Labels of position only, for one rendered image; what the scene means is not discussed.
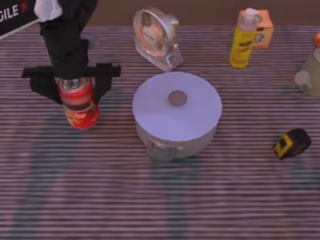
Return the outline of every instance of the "white bottle cap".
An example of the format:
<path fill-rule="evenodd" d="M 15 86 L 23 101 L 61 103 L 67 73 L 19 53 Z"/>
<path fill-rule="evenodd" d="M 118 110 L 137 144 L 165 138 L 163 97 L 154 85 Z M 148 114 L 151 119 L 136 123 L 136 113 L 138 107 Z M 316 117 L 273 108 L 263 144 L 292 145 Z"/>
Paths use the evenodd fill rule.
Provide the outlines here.
<path fill-rule="evenodd" d="M 253 8 L 247 8 L 244 13 L 244 18 L 247 20 L 247 22 L 252 23 L 254 21 L 255 15 L 257 14 L 260 14 L 260 12 Z"/>

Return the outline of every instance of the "yellow bottle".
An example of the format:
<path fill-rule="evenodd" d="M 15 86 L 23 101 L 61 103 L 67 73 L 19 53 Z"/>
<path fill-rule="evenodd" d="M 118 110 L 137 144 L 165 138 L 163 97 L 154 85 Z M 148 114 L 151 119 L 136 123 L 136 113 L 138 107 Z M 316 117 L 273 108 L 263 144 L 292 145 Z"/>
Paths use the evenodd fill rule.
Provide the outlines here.
<path fill-rule="evenodd" d="M 243 69 L 249 63 L 257 32 L 255 15 L 259 13 L 257 10 L 247 8 L 244 16 L 240 17 L 236 24 L 229 57 L 230 65 L 234 68 Z"/>

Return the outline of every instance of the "orange box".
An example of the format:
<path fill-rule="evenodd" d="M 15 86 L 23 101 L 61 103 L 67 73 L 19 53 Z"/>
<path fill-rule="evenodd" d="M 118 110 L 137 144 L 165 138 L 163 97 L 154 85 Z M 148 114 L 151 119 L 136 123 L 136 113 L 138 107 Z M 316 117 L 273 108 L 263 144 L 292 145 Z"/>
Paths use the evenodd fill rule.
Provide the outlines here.
<path fill-rule="evenodd" d="M 260 14 L 255 16 L 258 28 L 256 30 L 256 35 L 254 38 L 254 49 L 265 49 L 269 46 L 272 34 L 274 32 L 274 25 L 270 19 L 268 10 L 258 10 Z M 239 18 L 243 17 L 245 14 L 244 10 L 239 13 Z"/>

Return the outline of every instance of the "pot handle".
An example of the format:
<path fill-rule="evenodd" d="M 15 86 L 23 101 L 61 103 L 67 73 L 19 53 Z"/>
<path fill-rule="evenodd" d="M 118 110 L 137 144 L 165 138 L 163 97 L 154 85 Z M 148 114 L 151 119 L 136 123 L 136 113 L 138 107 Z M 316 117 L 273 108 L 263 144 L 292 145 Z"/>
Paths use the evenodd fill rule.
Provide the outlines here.
<path fill-rule="evenodd" d="M 176 146 L 164 145 L 149 138 L 146 154 L 151 159 L 169 162 L 176 157 L 178 150 Z"/>

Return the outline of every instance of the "tape measure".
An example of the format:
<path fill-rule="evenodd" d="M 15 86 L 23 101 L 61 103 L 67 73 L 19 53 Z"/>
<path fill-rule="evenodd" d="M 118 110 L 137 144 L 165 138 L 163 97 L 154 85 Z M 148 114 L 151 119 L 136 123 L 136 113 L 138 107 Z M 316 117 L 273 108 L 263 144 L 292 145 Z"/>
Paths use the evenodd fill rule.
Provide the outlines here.
<path fill-rule="evenodd" d="M 311 138 L 303 128 L 296 128 L 281 136 L 273 145 L 279 160 L 303 153 L 311 145 Z"/>

